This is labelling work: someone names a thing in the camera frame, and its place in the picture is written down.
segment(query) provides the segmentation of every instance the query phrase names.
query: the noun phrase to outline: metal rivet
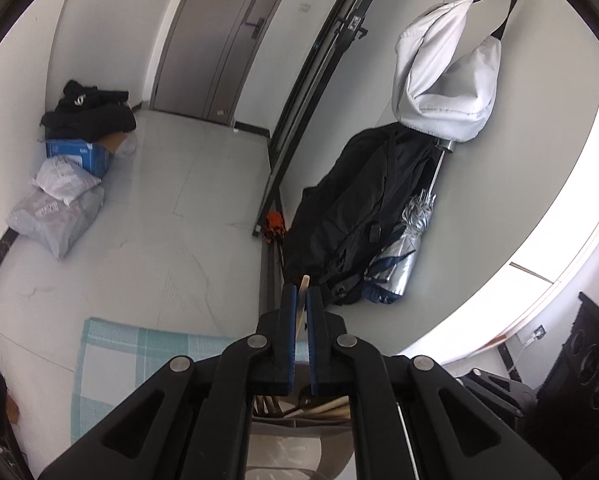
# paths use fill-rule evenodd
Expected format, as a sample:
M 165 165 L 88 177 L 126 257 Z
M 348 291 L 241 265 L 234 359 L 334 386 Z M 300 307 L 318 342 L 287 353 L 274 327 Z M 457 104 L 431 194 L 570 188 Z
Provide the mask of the metal rivet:
M 248 346 L 250 348 L 264 348 L 267 343 L 268 339 L 261 334 L 253 334 L 248 338 Z
M 435 366 L 435 361 L 428 357 L 428 355 L 418 355 L 415 359 L 413 359 L 413 364 L 418 370 L 427 372 L 428 370 L 433 369 Z
M 170 360 L 170 370 L 174 372 L 185 372 L 188 368 L 190 368 L 188 357 L 180 355 Z
M 357 344 L 357 338 L 351 334 L 337 336 L 337 344 L 343 348 L 352 348 Z

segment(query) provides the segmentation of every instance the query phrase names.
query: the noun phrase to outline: blue box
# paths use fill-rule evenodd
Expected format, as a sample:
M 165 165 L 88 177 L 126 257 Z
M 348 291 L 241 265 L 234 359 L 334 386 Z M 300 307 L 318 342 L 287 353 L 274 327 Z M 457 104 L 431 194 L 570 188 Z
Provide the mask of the blue box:
M 46 157 L 63 155 L 88 171 L 103 178 L 108 171 L 108 150 L 84 140 L 52 139 L 46 141 Z

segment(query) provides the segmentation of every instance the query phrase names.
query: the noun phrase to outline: checkered cloth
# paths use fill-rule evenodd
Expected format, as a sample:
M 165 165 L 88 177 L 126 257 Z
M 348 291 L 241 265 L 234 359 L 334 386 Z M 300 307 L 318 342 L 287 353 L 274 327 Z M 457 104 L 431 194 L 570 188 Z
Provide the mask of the checkered cloth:
M 74 373 L 70 438 L 74 444 L 176 355 L 201 361 L 221 354 L 235 339 L 148 330 L 90 318 L 84 322 Z M 298 343 L 295 359 L 308 362 Z

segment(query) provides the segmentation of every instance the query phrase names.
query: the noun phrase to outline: black backpack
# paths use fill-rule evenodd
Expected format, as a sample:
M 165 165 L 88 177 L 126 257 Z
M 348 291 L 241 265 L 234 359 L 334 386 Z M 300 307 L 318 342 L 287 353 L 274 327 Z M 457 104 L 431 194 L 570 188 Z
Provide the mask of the black backpack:
M 434 137 L 400 123 L 356 134 L 303 192 L 282 245 L 286 282 L 308 274 L 324 304 L 358 301 L 364 270 L 406 202 L 428 187 L 438 156 Z

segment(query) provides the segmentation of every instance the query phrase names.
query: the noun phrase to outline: brown door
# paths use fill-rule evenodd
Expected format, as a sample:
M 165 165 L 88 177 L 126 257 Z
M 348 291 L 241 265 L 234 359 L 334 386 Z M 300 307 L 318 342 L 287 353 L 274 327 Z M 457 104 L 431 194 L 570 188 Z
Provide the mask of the brown door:
M 227 124 L 278 0 L 186 0 L 170 35 L 154 108 Z

